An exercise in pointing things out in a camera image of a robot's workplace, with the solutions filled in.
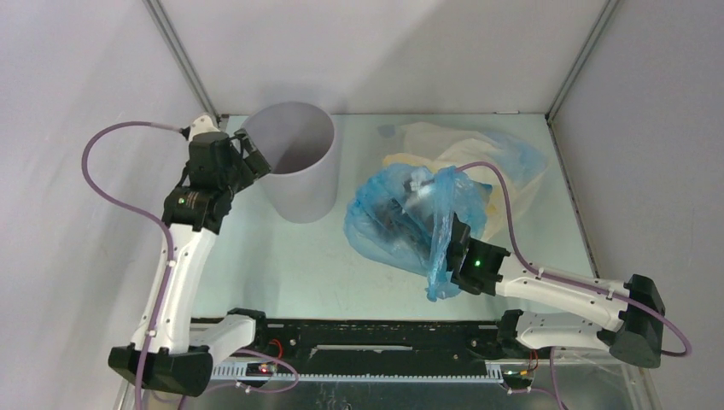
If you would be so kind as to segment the blue translucent trash bag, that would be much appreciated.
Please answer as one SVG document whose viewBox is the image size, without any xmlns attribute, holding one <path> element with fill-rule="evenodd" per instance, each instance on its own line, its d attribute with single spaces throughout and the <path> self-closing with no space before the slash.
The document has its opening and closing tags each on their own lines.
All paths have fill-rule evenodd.
<svg viewBox="0 0 724 410">
<path fill-rule="evenodd" d="M 393 163 L 356 190 L 343 232 L 365 258 L 426 278 L 430 301 L 455 297 L 461 290 L 452 282 L 447 258 L 453 225 L 460 222 L 472 237 L 480 237 L 488 220 L 488 192 L 488 186 L 455 167 L 432 172 Z"/>
</svg>

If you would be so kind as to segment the grey plastic trash bin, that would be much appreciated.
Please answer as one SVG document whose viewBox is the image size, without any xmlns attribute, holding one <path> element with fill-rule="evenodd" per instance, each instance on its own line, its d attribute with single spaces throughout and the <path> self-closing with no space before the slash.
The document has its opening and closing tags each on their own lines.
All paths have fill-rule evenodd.
<svg viewBox="0 0 724 410">
<path fill-rule="evenodd" d="M 329 114 L 307 102 L 281 102 L 252 114 L 242 128 L 271 167 L 260 183 L 282 218 L 306 224 L 330 212 L 342 140 Z"/>
</svg>

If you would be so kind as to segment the yellowish translucent trash bag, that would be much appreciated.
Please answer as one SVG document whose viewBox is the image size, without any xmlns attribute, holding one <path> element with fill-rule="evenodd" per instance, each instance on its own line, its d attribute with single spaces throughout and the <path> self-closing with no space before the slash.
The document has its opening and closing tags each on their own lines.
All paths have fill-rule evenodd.
<svg viewBox="0 0 724 410">
<path fill-rule="evenodd" d="M 488 220 L 482 235 L 476 237 L 482 240 L 498 233 L 508 215 L 519 218 L 528 210 L 548 168 L 543 152 L 504 132 L 466 130 L 429 122 L 396 126 L 393 132 L 401 139 L 402 149 L 386 155 L 382 168 L 393 163 L 424 166 L 432 172 L 455 167 L 488 186 Z"/>
</svg>

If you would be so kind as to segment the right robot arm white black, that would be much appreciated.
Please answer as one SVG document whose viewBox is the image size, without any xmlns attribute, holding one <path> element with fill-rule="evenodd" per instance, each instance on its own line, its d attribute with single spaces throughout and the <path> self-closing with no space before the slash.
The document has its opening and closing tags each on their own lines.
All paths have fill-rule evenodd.
<svg viewBox="0 0 724 410">
<path fill-rule="evenodd" d="M 438 220 L 432 190 L 405 189 L 365 205 L 382 261 L 408 272 L 431 274 L 433 298 L 505 296 L 556 308 L 556 313 L 503 313 L 499 351 L 518 357 L 527 349 L 598 349 L 632 366 L 658 368 L 663 356 L 665 306 L 651 278 L 628 281 L 574 278 L 522 263 L 509 250 L 475 239 L 457 212 Z"/>
</svg>

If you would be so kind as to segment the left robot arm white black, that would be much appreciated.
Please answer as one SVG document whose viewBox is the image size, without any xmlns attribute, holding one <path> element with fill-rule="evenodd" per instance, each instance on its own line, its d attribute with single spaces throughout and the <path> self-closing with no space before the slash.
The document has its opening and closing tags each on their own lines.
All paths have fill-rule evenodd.
<svg viewBox="0 0 724 410">
<path fill-rule="evenodd" d="M 189 159 L 164 201 L 163 246 L 149 302 L 131 342 L 113 347 L 108 365 L 146 390 L 197 397 L 224 356 L 217 343 L 236 337 L 249 355 L 266 352 L 269 331 L 232 314 L 210 329 L 207 342 L 190 340 L 191 310 L 201 275 L 234 196 L 271 167 L 243 128 L 189 132 Z"/>
</svg>

